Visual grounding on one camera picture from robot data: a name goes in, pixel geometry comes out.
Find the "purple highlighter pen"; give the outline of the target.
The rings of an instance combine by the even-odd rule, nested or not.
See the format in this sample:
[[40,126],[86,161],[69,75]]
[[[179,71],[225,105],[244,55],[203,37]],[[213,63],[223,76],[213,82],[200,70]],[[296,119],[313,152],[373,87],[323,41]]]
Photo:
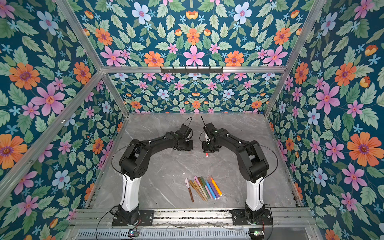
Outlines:
[[214,185],[213,185],[212,182],[210,181],[210,179],[209,179],[209,178],[206,178],[206,180],[208,180],[208,182],[209,182],[210,186],[212,187],[212,189],[213,189],[213,191],[214,191],[214,193],[215,193],[217,199],[219,199],[220,196],[218,195],[218,193],[217,193],[217,191],[216,191]]

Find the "orange highlighter pen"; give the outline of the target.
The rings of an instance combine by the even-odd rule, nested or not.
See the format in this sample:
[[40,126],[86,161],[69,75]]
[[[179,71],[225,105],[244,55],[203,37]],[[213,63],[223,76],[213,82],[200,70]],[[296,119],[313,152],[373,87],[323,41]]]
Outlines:
[[223,194],[222,194],[220,188],[218,187],[217,183],[215,182],[214,178],[211,175],[209,175],[209,178],[210,178],[212,184],[214,185],[218,195],[221,197]]

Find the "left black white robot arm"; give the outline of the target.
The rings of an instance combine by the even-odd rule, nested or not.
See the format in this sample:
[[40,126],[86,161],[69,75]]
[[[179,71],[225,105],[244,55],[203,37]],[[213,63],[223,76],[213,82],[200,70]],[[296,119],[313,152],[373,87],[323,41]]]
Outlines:
[[182,127],[176,132],[167,132],[164,136],[152,140],[134,139],[131,141],[119,160],[123,189],[122,198],[115,214],[117,223],[133,226],[140,221],[140,183],[148,170],[152,155],[167,149],[190,152],[194,143],[192,136],[193,130]]

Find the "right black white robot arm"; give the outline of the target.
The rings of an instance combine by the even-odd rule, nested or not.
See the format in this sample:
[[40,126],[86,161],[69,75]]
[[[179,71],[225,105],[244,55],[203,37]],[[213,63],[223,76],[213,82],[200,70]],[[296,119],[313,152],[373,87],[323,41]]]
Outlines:
[[204,126],[206,140],[202,142],[204,153],[215,153],[222,147],[237,157],[239,171],[247,181],[245,218],[250,224],[261,221],[266,207],[263,201],[264,180],[269,164],[257,141],[245,141],[230,134],[226,129],[217,129],[213,124]]

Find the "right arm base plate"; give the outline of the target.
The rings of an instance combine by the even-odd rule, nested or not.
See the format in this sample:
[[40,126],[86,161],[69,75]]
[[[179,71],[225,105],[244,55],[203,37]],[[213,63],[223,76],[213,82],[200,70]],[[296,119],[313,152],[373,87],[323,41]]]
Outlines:
[[273,217],[270,210],[262,210],[253,220],[249,220],[245,209],[229,210],[234,226],[272,226]]

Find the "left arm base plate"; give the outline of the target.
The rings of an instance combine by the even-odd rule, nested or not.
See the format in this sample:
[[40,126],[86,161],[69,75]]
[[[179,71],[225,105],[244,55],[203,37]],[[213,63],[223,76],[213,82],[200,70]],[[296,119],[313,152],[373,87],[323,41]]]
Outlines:
[[136,227],[136,226],[151,226],[154,220],[154,211],[132,211],[124,210],[116,211],[112,226],[114,227]]

